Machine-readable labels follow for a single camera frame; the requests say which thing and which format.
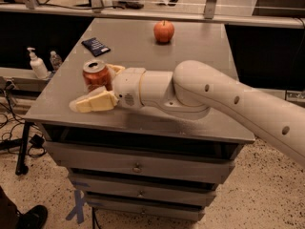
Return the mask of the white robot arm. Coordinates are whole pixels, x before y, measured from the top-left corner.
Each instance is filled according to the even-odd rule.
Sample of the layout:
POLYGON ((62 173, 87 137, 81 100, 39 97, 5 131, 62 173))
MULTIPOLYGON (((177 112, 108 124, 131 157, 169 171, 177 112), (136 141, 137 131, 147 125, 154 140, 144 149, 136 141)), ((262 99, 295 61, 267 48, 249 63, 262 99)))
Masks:
POLYGON ((98 82, 89 84, 89 92, 70 103, 77 113, 117 106, 155 107, 168 115, 199 119, 214 108, 305 166, 305 109, 205 63, 187 60, 172 72, 162 72, 90 61, 83 67, 83 76, 91 74, 99 77, 98 82))

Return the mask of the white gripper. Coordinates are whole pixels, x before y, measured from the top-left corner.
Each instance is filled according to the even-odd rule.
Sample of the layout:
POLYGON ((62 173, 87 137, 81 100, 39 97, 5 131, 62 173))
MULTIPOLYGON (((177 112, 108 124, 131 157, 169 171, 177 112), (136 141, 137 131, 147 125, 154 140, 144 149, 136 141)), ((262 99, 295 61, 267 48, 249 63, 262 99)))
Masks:
POLYGON ((112 110, 118 103, 122 108, 139 109, 140 81, 146 71, 144 68, 128 68, 107 64, 110 72, 113 91, 99 87, 90 93, 71 101, 69 107, 76 113, 104 112, 112 110))

